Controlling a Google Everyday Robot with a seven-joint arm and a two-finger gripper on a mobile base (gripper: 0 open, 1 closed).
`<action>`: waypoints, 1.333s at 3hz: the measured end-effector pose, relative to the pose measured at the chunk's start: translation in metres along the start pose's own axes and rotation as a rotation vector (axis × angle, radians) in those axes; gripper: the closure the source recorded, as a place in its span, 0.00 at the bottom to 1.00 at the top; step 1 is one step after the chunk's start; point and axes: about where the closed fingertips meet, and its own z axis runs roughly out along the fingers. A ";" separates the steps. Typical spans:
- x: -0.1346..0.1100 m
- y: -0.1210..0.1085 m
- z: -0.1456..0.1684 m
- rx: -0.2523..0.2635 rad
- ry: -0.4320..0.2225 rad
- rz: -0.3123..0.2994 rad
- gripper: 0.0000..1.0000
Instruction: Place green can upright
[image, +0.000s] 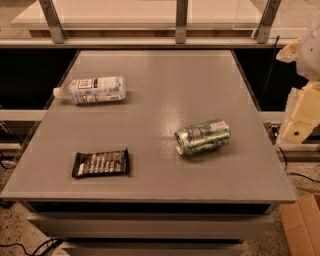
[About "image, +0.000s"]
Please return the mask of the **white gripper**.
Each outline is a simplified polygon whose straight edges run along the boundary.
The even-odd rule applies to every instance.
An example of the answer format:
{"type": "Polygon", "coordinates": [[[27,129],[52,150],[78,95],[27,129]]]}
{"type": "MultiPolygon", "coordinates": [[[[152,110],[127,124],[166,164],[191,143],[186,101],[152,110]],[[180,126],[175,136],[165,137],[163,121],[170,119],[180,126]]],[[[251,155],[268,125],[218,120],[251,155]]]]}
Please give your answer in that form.
{"type": "Polygon", "coordinates": [[[287,99],[280,139],[301,144],[320,125],[320,19],[314,20],[302,38],[283,47],[278,61],[296,61],[297,73],[309,81],[301,89],[292,88],[287,99]]]}

